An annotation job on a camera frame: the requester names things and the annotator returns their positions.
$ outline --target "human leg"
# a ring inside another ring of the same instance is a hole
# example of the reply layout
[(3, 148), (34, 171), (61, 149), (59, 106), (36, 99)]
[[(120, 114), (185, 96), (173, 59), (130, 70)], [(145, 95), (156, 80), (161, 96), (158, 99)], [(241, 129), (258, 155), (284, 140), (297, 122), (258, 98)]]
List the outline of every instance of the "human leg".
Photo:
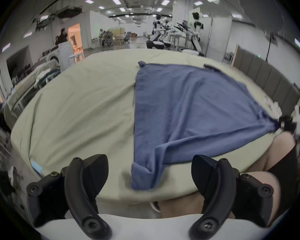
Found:
[(283, 132), (272, 142), (268, 150), (246, 172), (268, 171), (283, 159), (296, 145), (290, 132)]

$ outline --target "blue towel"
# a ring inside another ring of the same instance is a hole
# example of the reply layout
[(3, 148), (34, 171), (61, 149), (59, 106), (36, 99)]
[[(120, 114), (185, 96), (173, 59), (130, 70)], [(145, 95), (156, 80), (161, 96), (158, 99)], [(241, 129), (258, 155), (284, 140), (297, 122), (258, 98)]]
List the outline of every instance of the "blue towel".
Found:
[(143, 61), (139, 65), (134, 190), (158, 186), (168, 165), (189, 162), (194, 155), (227, 153), (279, 127), (245, 84), (218, 69)]

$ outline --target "white cloth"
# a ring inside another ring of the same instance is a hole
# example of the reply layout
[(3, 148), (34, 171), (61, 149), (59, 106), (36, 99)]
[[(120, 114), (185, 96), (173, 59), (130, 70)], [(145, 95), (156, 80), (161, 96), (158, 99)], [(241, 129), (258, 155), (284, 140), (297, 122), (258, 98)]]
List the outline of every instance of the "white cloth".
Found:
[[(133, 162), (134, 86), (139, 61), (209, 64), (244, 82), (264, 109), (266, 94), (246, 75), (209, 58), (169, 50), (124, 49), (92, 54), (64, 71), (40, 90), (25, 107), (11, 133), (13, 147), (31, 167), (36, 161), (43, 175), (68, 166), (75, 157), (106, 154), (109, 176), (98, 198), (129, 203), (172, 199), (197, 190), (191, 177), (191, 163), (169, 166), (160, 185), (150, 191), (134, 191), (131, 184)], [(245, 171), (272, 143), (269, 133), (229, 153), (234, 168)]]
[(50, 68), (48, 68), (47, 70), (45, 71), (42, 71), (38, 76), (37, 76), (37, 79), (35, 80), (35, 83), (34, 83), (34, 87), (37, 88), (38, 86), (38, 82), (40, 81), (41, 78), (43, 78), (46, 74), (48, 74), (50, 72)]

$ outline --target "ceiling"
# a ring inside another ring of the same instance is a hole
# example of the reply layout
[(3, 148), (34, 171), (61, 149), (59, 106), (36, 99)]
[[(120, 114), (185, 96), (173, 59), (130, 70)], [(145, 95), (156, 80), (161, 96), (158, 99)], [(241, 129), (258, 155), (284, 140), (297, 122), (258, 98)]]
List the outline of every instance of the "ceiling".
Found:
[[(94, 10), (109, 17), (112, 17), (114, 14), (128, 14), (128, 7), (132, 7), (132, 10), (129, 11), (129, 13), (144, 13), (145, 15), (156, 13), (156, 9), (160, 7), (162, 8), (160, 14), (168, 16), (169, 14), (172, 15), (172, 3), (174, 0), (170, 0), (170, 2), (166, 6), (161, 5), (161, 2), (163, 0), (120, 0), (121, 5), (116, 5), (112, 0), (92, 0), (92, 4), (88, 4), (85, 1), (86, 0), (35, 0), (34, 6), (31, 7), (31, 10), (33, 11), (31, 13), (31, 16), (26, 16), (23, 10), (19, 13), (19, 18), (26, 18), (27, 24), (29, 24), (34, 18), (40, 17), (45, 14), (54, 13), (67, 5), (81, 7), (83, 11)], [(243, 9), (243, 5), (240, 4), (239, 0), (218, 0), (217, 3), (208, 2), (207, 0), (195, 1), (202, 2), (202, 5), (200, 5), (199, 7), (203, 14), (208, 14), (210, 16), (231, 16), (232, 14), (240, 14), (242, 15), (242, 19), (240, 19), (241, 21), (252, 23), (257, 27), (260, 27), (261, 29), (265, 29), (264, 24), (262, 24), (262, 19), (268, 18), (271, 21), (271, 13), (273, 15), (277, 13), (277, 11), (271, 11), (271, 8), (265, 8), (264, 0), (254, 0), (253, 4), (248, 5), (252, 8), (255, 8), (255, 15), (259, 17), (258, 19), (261, 20), (256, 20), (256, 18), (252, 17), (252, 14), (248, 13), (247, 15), (247, 5), (245, 4), (245, 9)], [(280, 8), (280, 14), (284, 19), (284, 24), (282, 26), (279, 26), (278, 32), (275, 34), (282, 36), (292, 44), (294, 44), (295, 38), (300, 41), (300, 31), (298, 27), (296, 26), (288, 12), (283, 8), (283, 6), (281, 6), (279, 2), (277, 3)], [(121, 7), (125, 8), (127, 11), (121, 12), (119, 9)], [(134, 18), (126, 18), (125, 22), (132, 23), (134, 22), (134, 20), (136, 20), (137, 23), (144, 22), (147, 18), (145, 15), (135, 15)], [(16, 25), (20, 24), (19, 18), (16, 21)]]

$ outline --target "floor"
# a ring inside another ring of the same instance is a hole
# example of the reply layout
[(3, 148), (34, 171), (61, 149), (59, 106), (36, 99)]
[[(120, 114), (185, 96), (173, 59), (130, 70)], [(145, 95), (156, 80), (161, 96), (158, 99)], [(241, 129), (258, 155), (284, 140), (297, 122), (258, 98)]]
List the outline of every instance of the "floor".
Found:
[(91, 54), (95, 54), (98, 52), (103, 51), (114, 51), (114, 50), (121, 50), (121, 49), (146, 49), (146, 37), (145, 36), (139, 36), (137, 38), (131, 38), (130, 44), (118, 44), (115, 43), (114, 46), (110, 47), (98, 47), (96, 49), (84, 49), (84, 57), (88, 57)]

